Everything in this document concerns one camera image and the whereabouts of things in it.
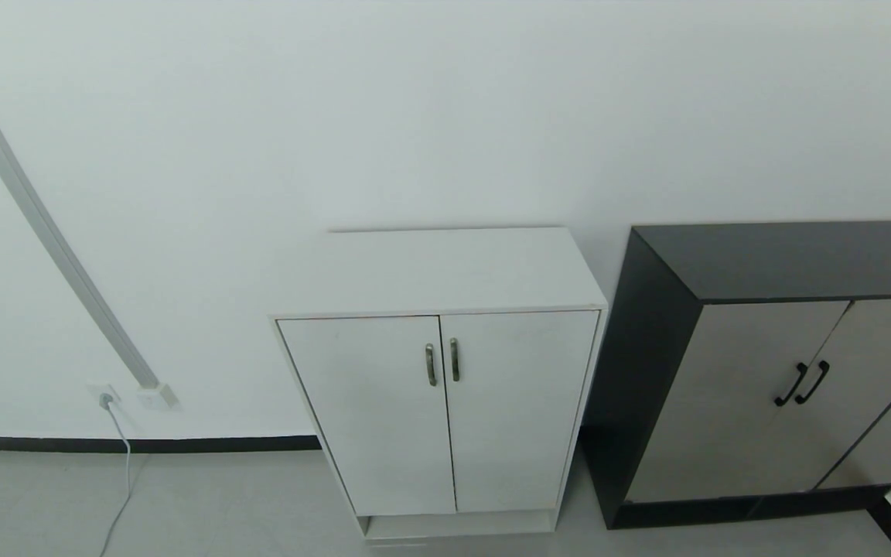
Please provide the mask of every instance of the gray floor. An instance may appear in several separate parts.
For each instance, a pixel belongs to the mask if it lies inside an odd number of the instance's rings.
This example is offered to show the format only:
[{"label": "gray floor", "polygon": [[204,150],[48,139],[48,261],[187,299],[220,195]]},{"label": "gray floor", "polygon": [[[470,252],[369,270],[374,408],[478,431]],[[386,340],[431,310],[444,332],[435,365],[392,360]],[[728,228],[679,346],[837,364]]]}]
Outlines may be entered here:
[{"label": "gray floor", "polygon": [[[576,459],[554,535],[365,544],[321,452],[139,455],[107,556],[871,555],[866,512],[608,532]],[[124,493],[124,457],[0,453],[0,556],[98,555]]]}]

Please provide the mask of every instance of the cabinet top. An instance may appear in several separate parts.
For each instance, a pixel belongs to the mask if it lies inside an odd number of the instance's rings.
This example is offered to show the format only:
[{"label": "cabinet top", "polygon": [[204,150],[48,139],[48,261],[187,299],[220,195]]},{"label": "cabinet top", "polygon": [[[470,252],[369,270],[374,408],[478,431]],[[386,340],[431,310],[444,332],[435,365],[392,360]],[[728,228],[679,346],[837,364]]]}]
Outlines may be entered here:
[{"label": "cabinet top", "polygon": [[891,222],[636,226],[698,299],[891,297]]},{"label": "cabinet top", "polygon": [[607,307],[565,228],[332,233],[285,261],[276,318]]}]

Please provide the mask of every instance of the silver handle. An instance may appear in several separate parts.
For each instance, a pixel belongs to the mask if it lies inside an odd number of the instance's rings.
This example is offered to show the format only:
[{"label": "silver handle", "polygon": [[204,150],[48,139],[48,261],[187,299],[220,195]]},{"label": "silver handle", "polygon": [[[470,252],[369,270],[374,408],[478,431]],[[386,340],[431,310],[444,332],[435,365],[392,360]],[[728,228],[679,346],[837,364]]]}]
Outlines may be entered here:
[{"label": "silver handle", "polygon": [[431,344],[425,345],[425,367],[428,368],[428,384],[435,387],[438,384],[435,381],[435,347]]},{"label": "silver handle", "polygon": [[449,339],[449,353],[452,355],[452,380],[459,381],[459,341]]}]

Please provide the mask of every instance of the power cord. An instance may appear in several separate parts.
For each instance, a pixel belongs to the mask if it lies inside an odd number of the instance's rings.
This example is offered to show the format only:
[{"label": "power cord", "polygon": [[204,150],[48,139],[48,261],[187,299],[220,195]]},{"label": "power cord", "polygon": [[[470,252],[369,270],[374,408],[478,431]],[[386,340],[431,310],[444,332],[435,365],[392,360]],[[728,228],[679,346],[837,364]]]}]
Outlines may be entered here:
[{"label": "power cord", "polygon": [[112,423],[116,424],[116,431],[119,432],[119,437],[123,440],[123,443],[126,444],[126,501],[123,501],[123,505],[119,507],[119,512],[116,514],[116,518],[112,519],[112,525],[109,526],[109,533],[105,535],[105,543],[102,544],[102,553],[98,554],[98,557],[102,557],[105,555],[105,550],[109,547],[109,540],[112,539],[112,532],[116,529],[116,522],[119,521],[120,516],[123,515],[123,511],[126,510],[126,505],[130,503],[130,497],[133,496],[133,484],[130,483],[130,442],[126,439],[126,435],[123,434],[123,428],[119,427],[119,420],[116,419],[116,415],[112,413],[112,408],[109,408],[109,405],[114,402],[112,395],[109,395],[108,392],[103,392],[102,396],[98,398],[98,405],[102,406],[106,412],[109,412],[109,417],[112,419]]}]

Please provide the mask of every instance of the cabinet base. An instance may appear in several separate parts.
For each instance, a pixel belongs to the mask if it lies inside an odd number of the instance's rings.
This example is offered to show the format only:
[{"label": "cabinet base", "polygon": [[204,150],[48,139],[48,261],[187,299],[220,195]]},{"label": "cabinet base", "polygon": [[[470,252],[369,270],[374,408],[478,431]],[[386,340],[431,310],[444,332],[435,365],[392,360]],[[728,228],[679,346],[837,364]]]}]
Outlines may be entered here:
[{"label": "cabinet base", "polygon": [[891,484],[844,487],[801,494],[764,497],[726,497],[704,501],[625,503],[618,508],[608,529],[657,528],[657,526],[714,525],[719,522],[761,521],[826,512],[864,511],[878,504]]},{"label": "cabinet base", "polygon": [[368,540],[467,535],[526,535],[555,530],[555,511],[361,516]]}]

